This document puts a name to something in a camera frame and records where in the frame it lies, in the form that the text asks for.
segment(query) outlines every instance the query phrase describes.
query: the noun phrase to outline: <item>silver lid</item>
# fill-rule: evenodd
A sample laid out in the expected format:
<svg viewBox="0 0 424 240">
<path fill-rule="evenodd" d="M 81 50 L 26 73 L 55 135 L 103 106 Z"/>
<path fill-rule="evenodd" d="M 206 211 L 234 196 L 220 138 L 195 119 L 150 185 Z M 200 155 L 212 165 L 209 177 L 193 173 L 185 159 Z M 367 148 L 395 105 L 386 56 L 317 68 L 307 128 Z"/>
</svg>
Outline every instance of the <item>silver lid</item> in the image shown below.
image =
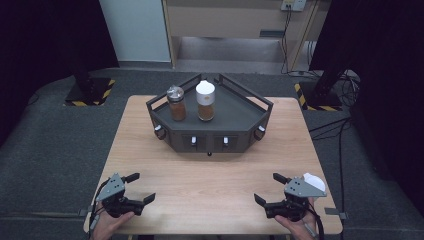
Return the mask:
<svg viewBox="0 0 424 240">
<path fill-rule="evenodd" d="M 168 91 L 166 91 L 168 100 L 171 102 L 179 102 L 184 98 L 184 90 L 178 86 L 172 85 Z"/>
</svg>

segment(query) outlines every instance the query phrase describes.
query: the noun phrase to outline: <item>warning tape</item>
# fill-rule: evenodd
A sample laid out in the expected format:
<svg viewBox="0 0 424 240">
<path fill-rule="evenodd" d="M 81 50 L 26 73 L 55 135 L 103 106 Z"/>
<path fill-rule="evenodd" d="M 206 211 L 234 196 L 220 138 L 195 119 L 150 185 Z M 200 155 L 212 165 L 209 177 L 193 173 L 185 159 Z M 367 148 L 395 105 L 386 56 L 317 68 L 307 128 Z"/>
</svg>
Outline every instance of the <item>warning tape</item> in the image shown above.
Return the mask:
<svg viewBox="0 0 424 240">
<path fill-rule="evenodd" d="M 300 88 L 300 85 L 296 83 L 294 85 L 294 88 L 296 89 L 297 96 L 299 98 L 300 106 L 303 110 L 313 110 L 313 111 L 343 111 L 341 107 L 334 107 L 334 106 L 311 106 L 308 104 L 308 102 L 305 99 L 305 96 L 303 95 L 303 91 Z"/>
<path fill-rule="evenodd" d="M 65 101 L 65 106 L 77 106 L 77 107 L 84 107 L 84 106 L 101 106 L 103 103 L 106 102 L 107 97 L 110 94 L 110 91 L 112 90 L 113 85 L 115 84 L 115 80 L 110 80 L 109 84 L 103 93 L 103 97 L 100 101 Z"/>
</svg>

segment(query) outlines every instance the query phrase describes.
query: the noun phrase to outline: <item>white wall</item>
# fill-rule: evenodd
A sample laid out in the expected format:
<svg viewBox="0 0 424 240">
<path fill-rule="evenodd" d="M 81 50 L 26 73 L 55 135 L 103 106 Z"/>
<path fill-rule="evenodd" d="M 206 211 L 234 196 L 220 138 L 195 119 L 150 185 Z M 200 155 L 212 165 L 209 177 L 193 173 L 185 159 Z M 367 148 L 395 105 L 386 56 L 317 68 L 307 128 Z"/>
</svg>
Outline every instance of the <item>white wall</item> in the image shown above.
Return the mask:
<svg viewBox="0 0 424 240">
<path fill-rule="evenodd" d="M 100 0 L 119 61 L 171 62 L 161 0 Z"/>
</svg>

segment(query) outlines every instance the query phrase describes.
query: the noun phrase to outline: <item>human hand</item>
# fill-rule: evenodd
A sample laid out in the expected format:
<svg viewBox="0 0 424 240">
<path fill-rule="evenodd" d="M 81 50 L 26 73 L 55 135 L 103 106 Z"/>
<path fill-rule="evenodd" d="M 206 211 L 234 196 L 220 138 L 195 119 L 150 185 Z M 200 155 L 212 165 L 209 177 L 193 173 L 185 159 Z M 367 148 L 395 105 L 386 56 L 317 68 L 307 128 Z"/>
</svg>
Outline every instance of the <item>human hand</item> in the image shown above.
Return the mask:
<svg viewBox="0 0 424 240">
<path fill-rule="evenodd" d="M 313 207 L 314 199 L 308 198 L 308 200 L 311 206 Z M 297 222 L 292 222 L 289 219 L 280 215 L 275 216 L 275 220 L 281 225 L 283 225 L 285 228 L 287 228 L 291 232 L 291 234 L 294 236 L 294 238 L 297 240 L 313 240 L 314 239 L 311 233 L 308 231 L 308 229 L 305 226 L 305 224 L 307 224 L 311 230 L 316 232 L 316 220 L 314 215 L 309 211 L 306 212 L 306 215 L 305 217 L 303 217 L 303 219 Z"/>
<path fill-rule="evenodd" d="M 98 209 L 102 209 L 101 202 L 98 203 Z M 112 237 L 115 231 L 124 223 L 128 222 L 133 216 L 134 212 L 127 212 L 118 218 L 110 216 L 104 209 L 100 210 L 99 221 L 94 228 L 91 239 L 93 240 L 108 240 Z"/>
</svg>

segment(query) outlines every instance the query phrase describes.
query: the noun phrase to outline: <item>hexagonal tray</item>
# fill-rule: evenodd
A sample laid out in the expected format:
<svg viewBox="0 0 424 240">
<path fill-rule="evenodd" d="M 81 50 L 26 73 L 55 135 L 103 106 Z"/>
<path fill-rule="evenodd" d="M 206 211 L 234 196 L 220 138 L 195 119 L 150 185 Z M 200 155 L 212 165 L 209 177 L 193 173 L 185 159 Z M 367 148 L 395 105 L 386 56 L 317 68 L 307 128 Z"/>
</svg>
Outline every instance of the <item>hexagonal tray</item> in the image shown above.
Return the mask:
<svg viewBox="0 0 424 240">
<path fill-rule="evenodd" d="M 197 115 L 196 86 L 204 80 L 199 74 L 180 84 L 185 91 L 186 118 L 174 121 L 167 102 L 155 109 L 152 105 L 166 92 L 146 103 L 155 134 L 177 152 L 244 152 L 265 134 L 273 103 L 247 89 L 240 83 L 219 74 L 215 85 L 215 115 L 204 122 Z M 263 109 L 246 98 L 255 97 L 267 105 Z"/>
</svg>

